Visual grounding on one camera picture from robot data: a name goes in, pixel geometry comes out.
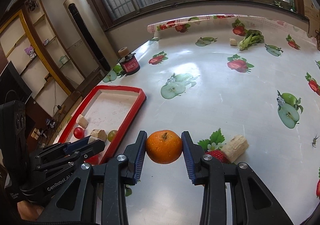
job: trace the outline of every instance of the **jar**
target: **jar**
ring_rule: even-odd
[[[120,49],[118,53],[121,57],[119,63],[127,75],[132,75],[140,70],[140,65],[134,56],[135,53],[130,53],[127,47]]]

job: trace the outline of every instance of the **metal screw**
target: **metal screw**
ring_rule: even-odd
[[[248,168],[248,165],[247,165],[245,162],[241,162],[241,163],[239,163],[239,167],[240,167],[241,169],[247,169],[247,168]]]
[[[119,155],[117,156],[118,161],[124,161],[127,157],[125,155]]]
[[[211,155],[208,155],[208,154],[205,154],[205,155],[203,155],[202,157],[203,157],[203,159],[206,160],[206,161],[209,161],[209,160],[212,159],[212,156],[211,156]]]
[[[81,169],[83,170],[87,170],[89,167],[90,167],[90,164],[88,163],[81,164]]]

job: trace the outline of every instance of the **blue gripper pad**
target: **blue gripper pad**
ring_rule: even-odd
[[[142,172],[142,166],[143,166],[143,161],[144,161],[144,156],[146,155],[146,141],[147,141],[147,133],[145,131],[140,131],[139,136],[143,136],[139,151],[137,153],[136,160],[134,161],[134,172],[133,172],[133,181],[135,183],[138,182],[141,176]]]
[[[184,157],[184,161],[186,162],[186,167],[187,167],[189,179],[192,181],[192,183],[195,183],[195,179],[196,179],[195,161],[192,158],[191,151],[190,151],[185,133],[189,134],[189,132],[184,131],[181,134],[181,139],[182,139],[182,143],[183,143],[183,157]]]
[[[201,168],[201,157],[204,155],[202,147],[192,142],[188,131],[182,132],[181,139],[189,179],[194,185],[204,184],[208,171]]]
[[[64,152],[66,155],[72,155],[72,152],[76,151],[77,149],[85,146],[89,142],[90,136],[87,136],[85,138],[79,139],[78,141],[75,141],[71,144],[69,144],[65,149]]]

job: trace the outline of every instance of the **wooden cube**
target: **wooden cube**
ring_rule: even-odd
[[[236,39],[230,38],[230,45],[232,45],[232,46],[237,46],[237,41],[236,41]]]
[[[89,124],[89,122],[81,114],[77,117],[76,123],[84,129],[86,129]]]
[[[226,155],[227,159],[233,163],[239,156],[241,156],[249,144],[244,136],[236,135],[226,145],[224,145],[221,151]]]
[[[102,141],[106,142],[108,135],[103,129],[94,129],[91,131],[90,136],[93,136],[95,138],[99,138]]]

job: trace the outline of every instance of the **cork lid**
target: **cork lid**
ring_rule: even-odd
[[[130,53],[130,51],[127,47],[124,47],[124,48],[121,48],[118,51],[118,53],[119,53],[120,57],[123,58],[123,57],[127,56]]]

